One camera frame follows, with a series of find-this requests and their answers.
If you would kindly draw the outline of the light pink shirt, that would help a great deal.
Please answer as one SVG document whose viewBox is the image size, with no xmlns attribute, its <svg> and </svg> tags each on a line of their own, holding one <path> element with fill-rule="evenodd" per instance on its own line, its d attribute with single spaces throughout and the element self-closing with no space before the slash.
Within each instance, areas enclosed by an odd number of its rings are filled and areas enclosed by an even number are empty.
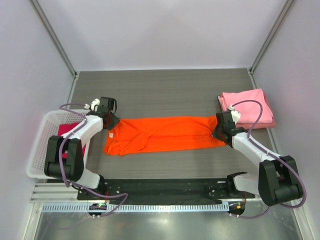
<svg viewBox="0 0 320 240">
<path fill-rule="evenodd" d="M 242 92 L 222 92 L 219 96 L 220 106 L 223 111 L 226 111 L 229 106 L 233 106 L 235 110 L 240 112 L 241 116 L 238 124 L 253 125 L 261 112 L 261 107 L 255 102 L 243 102 L 235 105 L 238 102 L 254 100 L 262 105 L 262 115 L 258 124 L 271 124 L 274 121 L 274 115 L 267 103 L 265 93 L 261 88 L 242 91 Z"/>
</svg>

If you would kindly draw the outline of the orange t shirt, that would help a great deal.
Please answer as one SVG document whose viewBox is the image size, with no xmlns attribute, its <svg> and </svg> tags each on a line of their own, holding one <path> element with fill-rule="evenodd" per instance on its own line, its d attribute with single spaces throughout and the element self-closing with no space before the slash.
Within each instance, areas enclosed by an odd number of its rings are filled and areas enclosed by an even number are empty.
<svg viewBox="0 0 320 240">
<path fill-rule="evenodd" d="M 123 118 L 108 131 L 103 152 L 110 156 L 224 147 L 212 136 L 215 116 Z"/>
</svg>

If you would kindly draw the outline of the salmon pink shirt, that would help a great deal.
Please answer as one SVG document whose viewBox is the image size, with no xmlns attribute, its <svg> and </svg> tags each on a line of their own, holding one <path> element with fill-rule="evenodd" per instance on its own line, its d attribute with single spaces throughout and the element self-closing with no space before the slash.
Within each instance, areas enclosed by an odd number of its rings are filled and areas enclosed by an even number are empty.
<svg viewBox="0 0 320 240">
<path fill-rule="evenodd" d="M 275 126 L 276 126 L 276 121 L 275 121 L 275 117 L 273 116 L 273 122 L 272 123 L 270 123 L 270 124 L 258 124 L 258 121 L 259 121 L 259 119 L 261 118 L 261 116 L 262 116 L 262 113 L 263 113 L 263 106 L 258 102 L 258 101 L 255 101 L 255 100 L 244 100 L 244 101 L 240 101 L 240 102 L 238 102 L 238 103 L 235 103 L 234 104 L 234 106 L 237 106 L 237 105 L 239 105 L 239 104 L 241 104 L 241 103 L 245 103 L 245 102 L 254 102 L 254 103 L 257 103 L 257 104 L 259 104 L 259 106 L 260 106 L 260 114 L 259 114 L 259 116 L 258 116 L 258 118 L 257 118 L 257 120 L 254 122 L 254 124 L 239 124 L 239 123 L 237 123 L 236 124 L 236 126 L 237 127 L 243 127 L 243 128 L 245 128 L 245 129 L 250 129 L 251 127 L 253 127 L 254 129 L 265 129 L 265 128 L 274 128 Z"/>
</svg>

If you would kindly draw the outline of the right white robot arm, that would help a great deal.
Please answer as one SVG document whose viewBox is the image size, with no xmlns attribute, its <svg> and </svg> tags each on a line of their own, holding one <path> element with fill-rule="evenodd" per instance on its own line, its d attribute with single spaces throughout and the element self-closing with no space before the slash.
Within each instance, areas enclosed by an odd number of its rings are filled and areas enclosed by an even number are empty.
<svg viewBox="0 0 320 240">
<path fill-rule="evenodd" d="M 248 130 L 237 127 L 235 118 L 234 111 L 217 113 L 217 124 L 212 136 L 242 153 L 255 165 L 257 173 L 250 175 L 247 172 L 237 172 L 228 175 L 226 194 L 236 198 L 247 192 L 259 196 L 269 207 L 286 206 L 290 201 L 301 200 L 295 205 L 296 208 L 301 207 L 307 196 L 295 159 L 266 148 Z"/>
</svg>

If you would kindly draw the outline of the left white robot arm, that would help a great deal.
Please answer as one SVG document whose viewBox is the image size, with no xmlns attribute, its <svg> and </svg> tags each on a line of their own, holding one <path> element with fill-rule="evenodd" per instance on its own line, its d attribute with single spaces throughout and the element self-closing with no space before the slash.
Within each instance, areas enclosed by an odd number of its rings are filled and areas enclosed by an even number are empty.
<svg viewBox="0 0 320 240">
<path fill-rule="evenodd" d="M 62 180 L 66 187 L 73 185 L 84 189 L 100 200 L 107 192 L 105 179 L 86 168 L 83 148 L 94 135 L 103 130 L 110 131 L 120 123 L 120 118 L 116 116 L 117 100 L 111 97 L 96 98 L 82 106 L 87 113 L 67 109 L 67 106 L 70 104 L 63 104 L 59 109 L 78 115 L 82 121 L 68 132 L 48 139 L 44 174 Z"/>
</svg>

